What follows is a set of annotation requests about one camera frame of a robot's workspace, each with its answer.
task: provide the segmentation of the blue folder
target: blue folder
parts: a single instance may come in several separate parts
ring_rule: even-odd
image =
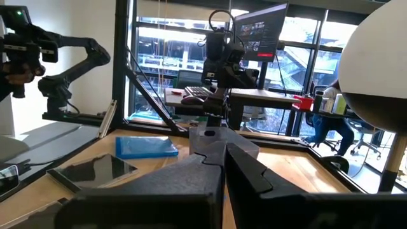
[[[116,156],[121,159],[177,156],[169,137],[116,137]]]

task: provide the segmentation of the black tablet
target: black tablet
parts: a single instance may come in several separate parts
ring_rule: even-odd
[[[103,188],[137,171],[137,168],[110,154],[79,162],[47,173],[74,193],[86,188]]]

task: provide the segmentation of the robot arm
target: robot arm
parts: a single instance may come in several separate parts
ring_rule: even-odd
[[[38,82],[39,91],[48,98],[48,113],[57,115],[65,112],[67,101],[72,97],[72,93],[68,91],[69,85],[94,67],[109,63],[110,55],[92,38],[61,36],[46,31],[45,35],[56,42],[58,48],[64,46],[83,47],[88,55],[85,60],[70,69],[55,76],[45,76]]]
[[[67,101],[72,97],[69,85],[94,67],[110,62],[110,55],[92,38],[62,36],[31,24],[26,6],[0,6],[0,16],[6,28],[14,33],[0,39],[0,51],[5,52],[12,63],[20,66],[28,63],[32,71],[39,69],[39,56],[44,62],[58,62],[58,48],[83,47],[87,58],[70,69],[55,75],[45,76],[38,83],[41,93],[48,98],[48,112],[53,115],[64,113]],[[24,86],[18,86],[13,96],[24,97]]]

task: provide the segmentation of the wooden tabletop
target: wooden tabletop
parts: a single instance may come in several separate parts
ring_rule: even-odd
[[[233,88],[231,90],[232,97],[260,99],[264,101],[280,101],[280,102],[301,102],[298,99],[291,98],[290,96],[280,95],[275,92],[269,92],[268,90],[260,89],[238,89]]]
[[[156,134],[116,130],[62,164],[61,167],[88,160],[97,155],[104,155],[106,153],[113,155],[115,137],[124,135],[155,136]],[[190,153],[188,139],[172,136],[170,136],[170,138],[179,150],[178,157],[127,160],[128,163],[135,165],[138,168],[138,172],[132,177],[123,179],[114,185],[126,183],[137,177],[141,177],[149,172],[158,170],[166,165],[186,158]],[[324,193],[349,192],[341,182],[336,180],[328,171],[306,153],[282,149],[261,148],[258,160],[283,178],[306,191]],[[60,184],[56,183],[49,175],[45,175],[30,184],[28,187],[14,194],[14,196],[5,200],[3,203],[0,203],[0,225],[13,221],[60,198],[70,199],[73,198],[73,194]],[[229,198],[227,198],[224,203],[223,228],[236,228]]]

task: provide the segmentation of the monitor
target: monitor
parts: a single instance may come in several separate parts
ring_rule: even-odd
[[[273,62],[288,3],[235,17],[236,34],[243,41],[244,60]]]

